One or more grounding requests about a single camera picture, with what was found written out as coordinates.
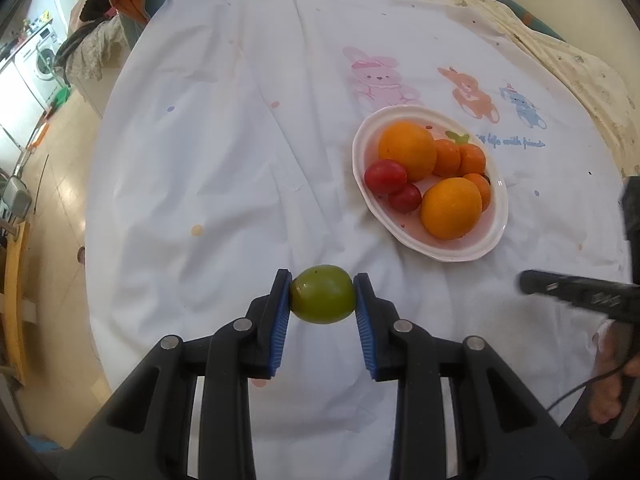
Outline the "person's right hand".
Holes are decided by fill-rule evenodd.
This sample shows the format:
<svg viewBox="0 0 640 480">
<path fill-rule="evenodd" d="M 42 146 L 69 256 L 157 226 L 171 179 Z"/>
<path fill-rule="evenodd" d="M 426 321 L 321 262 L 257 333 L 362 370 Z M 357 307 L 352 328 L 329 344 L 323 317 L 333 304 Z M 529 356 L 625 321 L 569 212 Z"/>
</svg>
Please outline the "person's right hand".
<svg viewBox="0 0 640 480">
<path fill-rule="evenodd" d="M 601 328 L 597 336 L 597 355 L 594 361 L 594 372 L 597 376 L 618 367 L 616 351 L 618 346 L 618 329 L 611 323 L 605 330 Z M 631 359 L 621 372 L 602 378 L 591 385 L 588 412 L 591 420 L 602 425 L 617 417 L 622 411 L 620 393 L 624 376 L 639 376 L 639 356 Z"/>
</svg>

